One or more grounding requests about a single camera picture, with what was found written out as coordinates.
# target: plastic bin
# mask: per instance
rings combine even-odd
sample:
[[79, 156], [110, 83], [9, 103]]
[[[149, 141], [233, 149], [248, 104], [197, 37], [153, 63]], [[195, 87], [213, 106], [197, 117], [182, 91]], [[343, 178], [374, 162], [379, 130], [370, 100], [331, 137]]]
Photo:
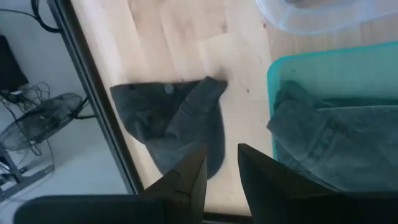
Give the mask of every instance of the plastic bin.
[[[268, 69], [270, 115], [282, 82], [292, 80], [322, 98], [398, 99], [398, 42], [291, 55]], [[277, 159], [275, 147], [273, 158]]]
[[398, 11], [398, 0], [256, 0], [276, 27], [299, 34], [319, 34]]

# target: teal plastic bin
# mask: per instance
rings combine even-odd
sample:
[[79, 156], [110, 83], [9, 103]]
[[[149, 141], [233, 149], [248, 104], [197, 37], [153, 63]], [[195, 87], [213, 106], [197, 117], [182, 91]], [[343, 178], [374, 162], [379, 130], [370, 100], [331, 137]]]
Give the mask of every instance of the teal plastic bin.
[[[271, 116], [280, 84], [289, 80], [321, 99], [397, 99], [398, 42], [281, 57], [267, 73]], [[277, 160], [275, 144], [273, 148], [273, 158]]]

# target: clear plastic container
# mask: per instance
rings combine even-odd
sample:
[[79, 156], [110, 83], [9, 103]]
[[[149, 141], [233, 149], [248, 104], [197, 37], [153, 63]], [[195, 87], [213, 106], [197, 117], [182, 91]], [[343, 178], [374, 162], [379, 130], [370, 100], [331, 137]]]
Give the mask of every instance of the clear plastic container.
[[256, 0], [276, 27], [320, 34], [398, 12], [398, 0]]

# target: black cable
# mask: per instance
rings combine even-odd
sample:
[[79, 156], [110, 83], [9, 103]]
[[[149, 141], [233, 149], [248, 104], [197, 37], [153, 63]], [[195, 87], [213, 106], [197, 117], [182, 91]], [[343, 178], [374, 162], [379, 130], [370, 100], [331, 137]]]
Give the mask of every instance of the black cable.
[[22, 12], [22, 11], [17, 11], [17, 10], [12, 10], [12, 9], [0, 9], [0, 11], [2, 12], [13, 12], [13, 13], [18, 13], [18, 14], [23, 14], [26, 16], [30, 16], [31, 18], [33, 18], [34, 20], [37, 21], [37, 18], [35, 16], [33, 16], [32, 14], [29, 14], [27, 12]]
[[46, 31], [49, 31], [53, 34], [59, 33], [60, 30], [58, 28], [53, 28], [45, 24], [40, 17], [39, 14], [39, 0], [30, 0], [30, 5], [32, 6], [33, 15], [36, 17], [37, 22], [39, 22], [40, 26], [43, 27]]
[[27, 13], [27, 12], [22, 12], [22, 11], [13, 10], [13, 9], [0, 9], [0, 11], [13, 12], [13, 13], [18, 13], [18, 14], [22, 14], [25, 16], [29, 16], [29, 17], [33, 18], [34, 20], [36, 20], [40, 24], [40, 26], [43, 29], [45, 29], [46, 31], [53, 33], [53, 34], [60, 33], [60, 29], [50, 27], [43, 21], [42, 17], [40, 16], [40, 13], [39, 13], [39, 0], [30, 0], [30, 6], [32, 8], [33, 15], [30, 13]]

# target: black frame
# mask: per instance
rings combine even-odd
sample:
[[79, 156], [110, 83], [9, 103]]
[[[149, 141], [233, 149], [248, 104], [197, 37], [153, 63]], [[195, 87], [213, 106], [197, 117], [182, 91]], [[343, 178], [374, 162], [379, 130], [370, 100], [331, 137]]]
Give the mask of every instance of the black frame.
[[[88, 96], [129, 194], [144, 191], [121, 128], [70, 0], [48, 0], [79, 79]], [[204, 223], [252, 223], [252, 218], [220, 213], [204, 214]]]

